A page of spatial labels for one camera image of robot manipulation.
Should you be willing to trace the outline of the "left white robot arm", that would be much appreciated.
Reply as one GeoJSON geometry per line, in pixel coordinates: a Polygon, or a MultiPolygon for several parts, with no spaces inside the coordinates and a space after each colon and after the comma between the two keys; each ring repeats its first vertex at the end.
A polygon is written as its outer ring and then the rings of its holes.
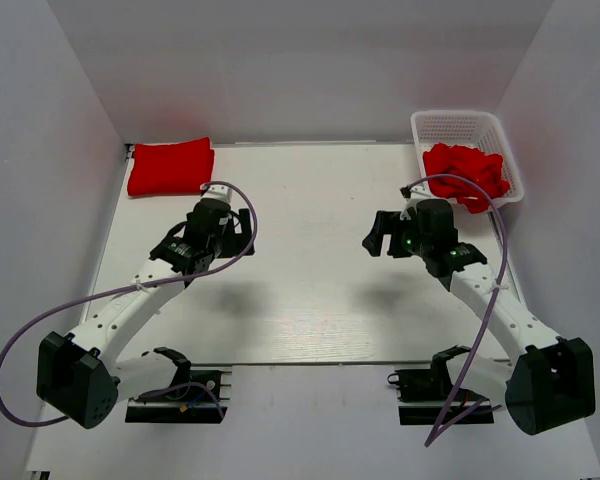
{"type": "Polygon", "coordinates": [[[256,232],[251,204],[233,211],[226,199],[200,200],[151,250],[128,291],[113,295],[68,333],[51,332],[41,341],[37,395],[85,429],[129,399],[177,401],[197,389],[215,400],[205,383],[192,381],[190,360],[172,348],[152,347],[130,360],[120,355],[162,307],[195,279],[213,273],[213,261],[231,265],[253,254],[256,232]]]}

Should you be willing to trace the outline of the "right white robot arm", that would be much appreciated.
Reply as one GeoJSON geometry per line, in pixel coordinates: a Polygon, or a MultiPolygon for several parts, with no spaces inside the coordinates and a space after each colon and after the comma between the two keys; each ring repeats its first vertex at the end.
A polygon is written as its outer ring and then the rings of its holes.
{"type": "Polygon", "coordinates": [[[398,211],[378,211],[362,245],[373,257],[389,246],[392,258],[420,258],[427,272],[482,321],[509,361],[481,357],[467,346],[436,353],[423,371],[398,372],[405,402],[442,401],[434,430],[496,407],[516,426],[537,435],[591,416],[596,409],[594,361],[588,344],[543,324],[503,289],[487,258],[460,241],[450,204],[425,199],[398,211]]]}

